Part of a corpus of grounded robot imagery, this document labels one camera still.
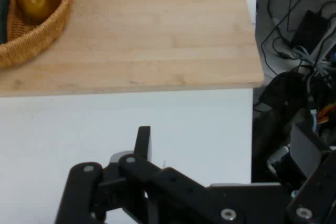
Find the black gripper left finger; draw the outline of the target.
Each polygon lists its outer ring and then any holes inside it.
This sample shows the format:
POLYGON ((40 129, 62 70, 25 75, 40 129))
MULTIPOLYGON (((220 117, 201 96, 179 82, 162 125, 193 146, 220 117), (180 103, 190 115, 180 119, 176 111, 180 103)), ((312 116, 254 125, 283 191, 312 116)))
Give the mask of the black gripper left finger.
POLYGON ((138 129, 134 151, 102 167, 69 172, 56 223, 104 223, 123 209, 137 223, 237 223, 238 208, 180 172, 148 160, 151 128, 138 129))

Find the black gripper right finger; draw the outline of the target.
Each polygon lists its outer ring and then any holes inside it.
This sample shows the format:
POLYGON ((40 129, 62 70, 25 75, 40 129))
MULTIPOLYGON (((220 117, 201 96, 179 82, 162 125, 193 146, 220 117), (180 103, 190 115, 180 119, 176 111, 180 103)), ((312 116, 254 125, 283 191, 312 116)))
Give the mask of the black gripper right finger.
POLYGON ((290 202, 286 223, 335 223, 335 151, 329 153, 290 202))

